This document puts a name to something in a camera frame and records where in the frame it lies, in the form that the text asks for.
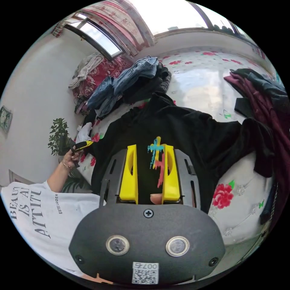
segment framed picture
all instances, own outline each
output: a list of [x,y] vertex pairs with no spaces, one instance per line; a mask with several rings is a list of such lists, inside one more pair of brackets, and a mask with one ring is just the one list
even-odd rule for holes
[[33,184],[34,182],[29,181],[17,174],[15,174],[14,172],[12,172],[11,170],[9,170],[9,181],[11,182],[21,182],[27,185]]
[[5,133],[8,133],[11,120],[12,120],[11,111],[2,106],[0,109],[0,127],[3,129]]

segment white t-shirt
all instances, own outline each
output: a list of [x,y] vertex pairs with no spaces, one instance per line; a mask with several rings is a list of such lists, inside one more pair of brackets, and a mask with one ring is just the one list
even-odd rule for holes
[[95,194],[55,193],[47,182],[13,182],[1,189],[5,208],[28,245],[55,266],[83,276],[69,252],[80,221],[99,207]]

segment maroon clothing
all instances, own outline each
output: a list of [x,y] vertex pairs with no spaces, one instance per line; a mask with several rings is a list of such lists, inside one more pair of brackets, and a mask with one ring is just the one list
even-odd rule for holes
[[242,92],[243,96],[247,96],[255,119],[267,125],[273,131],[275,145],[274,173],[278,182],[278,194],[271,230],[280,217],[290,192],[290,118],[279,118],[270,98],[257,91],[249,80],[232,72],[230,72],[230,76],[226,76],[224,79]]

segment sticker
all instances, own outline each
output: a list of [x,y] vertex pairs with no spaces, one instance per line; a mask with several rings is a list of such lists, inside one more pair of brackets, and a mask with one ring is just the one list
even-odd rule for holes
[[133,262],[132,284],[154,285],[158,284],[159,263]]

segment blue jeans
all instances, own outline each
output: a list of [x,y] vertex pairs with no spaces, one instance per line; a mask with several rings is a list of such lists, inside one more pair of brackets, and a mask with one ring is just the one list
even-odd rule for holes
[[122,71],[118,78],[107,76],[89,98],[88,108],[98,108],[99,117],[107,115],[114,107],[119,95],[132,86],[139,77],[152,79],[156,75],[157,65],[157,57],[147,56]]

